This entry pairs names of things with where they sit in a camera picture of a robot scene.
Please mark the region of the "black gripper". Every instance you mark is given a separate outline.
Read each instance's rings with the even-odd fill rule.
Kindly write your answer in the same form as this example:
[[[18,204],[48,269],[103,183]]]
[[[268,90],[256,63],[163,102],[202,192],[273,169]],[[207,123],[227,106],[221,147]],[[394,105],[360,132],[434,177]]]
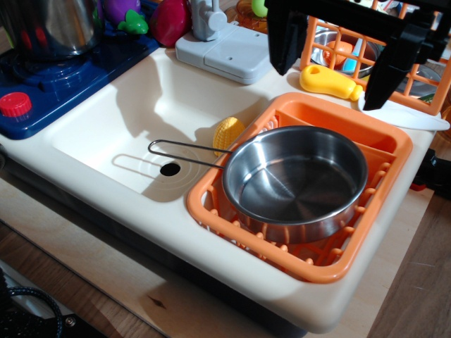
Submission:
[[[403,19],[350,1],[266,1],[271,65],[284,75],[301,56],[308,17],[344,27],[374,39],[387,39],[371,72],[364,110],[383,107],[399,84],[422,61],[426,38],[445,39],[450,33],[449,1],[408,1],[417,7]]]

